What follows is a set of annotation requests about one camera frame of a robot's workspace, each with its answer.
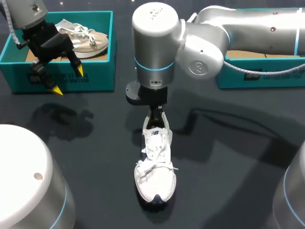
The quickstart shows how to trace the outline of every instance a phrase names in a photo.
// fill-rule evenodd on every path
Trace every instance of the black table surface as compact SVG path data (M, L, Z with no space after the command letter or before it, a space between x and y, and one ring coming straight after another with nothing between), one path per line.
M160 212L141 207L134 189L148 107L125 99L136 79L131 17L145 0L45 0L49 11L113 10L118 36L113 93L12 95L0 77L0 123L42 138L76 203L75 229L257 229L276 186L305 140L305 89L219 90L177 69L165 112L173 130L175 196ZM302 7L303 0L164 0L188 19L209 5ZM8 36L1 18L0 45Z

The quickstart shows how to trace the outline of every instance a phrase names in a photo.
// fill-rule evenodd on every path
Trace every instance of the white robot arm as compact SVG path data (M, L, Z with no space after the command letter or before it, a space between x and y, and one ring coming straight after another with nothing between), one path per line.
M198 79L215 77L228 50L264 54L305 54L305 10L236 10L210 6L187 21L171 6L151 2L132 17L138 82L127 86L126 98L152 109L167 102L167 86L173 81L174 64ZM260 74L281 74L295 71Z

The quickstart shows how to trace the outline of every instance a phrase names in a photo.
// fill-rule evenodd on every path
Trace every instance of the shoe toe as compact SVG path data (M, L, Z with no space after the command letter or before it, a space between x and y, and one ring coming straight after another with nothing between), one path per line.
M166 181L157 182L143 182L138 184L138 191L145 201L153 204L162 204L169 200L174 192L175 177L167 179Z

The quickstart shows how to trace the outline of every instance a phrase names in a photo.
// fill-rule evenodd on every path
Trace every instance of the shoe tongue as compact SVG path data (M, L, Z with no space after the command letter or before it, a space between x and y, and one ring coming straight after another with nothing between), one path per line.
M69 30L75 29L75 25L72 22L67 21L66 19L63 19L61 22L56 24L56 27L64 27Z
M162 128L156 127L153 129L148 130L148 133L150 135L150 141L151 143L156 144L156 146L161 145L162 142Z

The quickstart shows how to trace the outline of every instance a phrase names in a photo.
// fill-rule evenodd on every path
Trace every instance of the shoe logo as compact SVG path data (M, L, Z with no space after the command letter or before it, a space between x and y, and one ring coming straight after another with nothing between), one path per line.
M158 133L159 133L159 130L152 131L151 135L158 135Z

